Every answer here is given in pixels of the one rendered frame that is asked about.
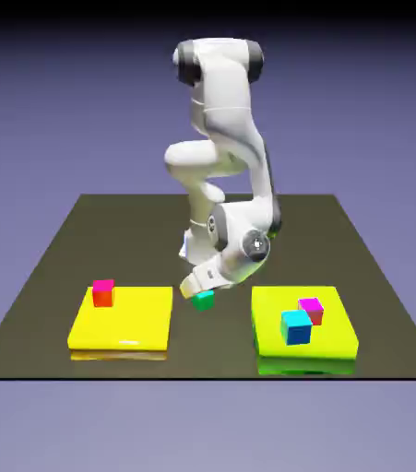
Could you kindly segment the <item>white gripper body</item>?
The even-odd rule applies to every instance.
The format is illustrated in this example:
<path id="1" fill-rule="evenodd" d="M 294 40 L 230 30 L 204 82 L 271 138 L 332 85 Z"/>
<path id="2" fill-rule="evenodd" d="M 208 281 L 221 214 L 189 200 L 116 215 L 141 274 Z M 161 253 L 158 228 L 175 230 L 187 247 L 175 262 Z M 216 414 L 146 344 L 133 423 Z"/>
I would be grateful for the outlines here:
<path id="1" fill-rule="evenodd" d="M 193 272 L 184 278 L 179 289 L 185 299 L 190 299 L 204 291 Z"/>

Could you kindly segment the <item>small green cube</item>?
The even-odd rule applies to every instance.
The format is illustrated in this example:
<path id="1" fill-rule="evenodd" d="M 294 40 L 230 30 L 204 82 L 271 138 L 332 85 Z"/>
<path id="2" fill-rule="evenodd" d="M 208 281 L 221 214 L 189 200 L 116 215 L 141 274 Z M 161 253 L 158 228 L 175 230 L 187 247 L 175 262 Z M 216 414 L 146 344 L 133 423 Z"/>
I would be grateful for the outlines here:
<path id="1" fill-rule="evenodd" d="M 215 292 L 207 290 L 197 293 L 191 298 L 193 306 L 199 311 L 206 311 L 214 307 Z"/>

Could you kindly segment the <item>small red cube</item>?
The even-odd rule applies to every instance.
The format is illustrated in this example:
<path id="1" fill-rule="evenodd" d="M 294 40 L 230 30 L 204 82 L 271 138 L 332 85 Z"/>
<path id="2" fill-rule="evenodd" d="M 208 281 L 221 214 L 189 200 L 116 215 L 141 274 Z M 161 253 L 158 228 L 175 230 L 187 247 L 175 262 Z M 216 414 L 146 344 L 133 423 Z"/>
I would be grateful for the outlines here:
<path id="1" fill-rule="evenodd" d="M 97 308 L 113 307 L 114 280 L 97 279 L 92 284 L 93 305 Z"/>

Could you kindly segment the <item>small blue cube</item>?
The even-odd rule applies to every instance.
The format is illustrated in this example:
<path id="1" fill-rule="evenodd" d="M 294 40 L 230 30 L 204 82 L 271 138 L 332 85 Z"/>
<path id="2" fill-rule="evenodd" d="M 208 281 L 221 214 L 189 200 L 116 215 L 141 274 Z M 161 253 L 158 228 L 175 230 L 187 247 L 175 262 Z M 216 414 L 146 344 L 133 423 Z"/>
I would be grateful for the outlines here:
<path id="1" fill-rule="evenodd" d="M 312 326 L 304 310 L 285 311 L 281 314 L 281 334 L 288 346 L 309 344 Z"/>

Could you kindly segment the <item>small magenta cube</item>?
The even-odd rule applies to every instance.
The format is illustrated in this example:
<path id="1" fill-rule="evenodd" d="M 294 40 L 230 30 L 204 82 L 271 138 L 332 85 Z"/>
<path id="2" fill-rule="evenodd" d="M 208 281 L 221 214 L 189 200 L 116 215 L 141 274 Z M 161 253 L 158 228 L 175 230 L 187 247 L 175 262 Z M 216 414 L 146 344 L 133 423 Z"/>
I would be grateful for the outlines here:
<path id="1" fill-rule="evenodd" d="M 298 300 L 298 309 L 304 310 L 308 314 L 312 325 L 321 325 L 324 315 L 324 307 L 317 298 L 301 298 Z"/>

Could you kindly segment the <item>large lime yellow box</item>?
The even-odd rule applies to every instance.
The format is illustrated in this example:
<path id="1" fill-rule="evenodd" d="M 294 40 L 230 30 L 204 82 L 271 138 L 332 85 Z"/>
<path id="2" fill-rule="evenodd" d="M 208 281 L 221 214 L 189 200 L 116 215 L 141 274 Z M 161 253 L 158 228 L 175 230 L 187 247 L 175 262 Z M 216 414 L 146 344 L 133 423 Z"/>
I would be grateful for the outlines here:
<path id="1" fill-rule="evenodd" d="M 251 309 L 263 357 L 356 359 L 359 341 L 334 287 L 254 286 Z"/>

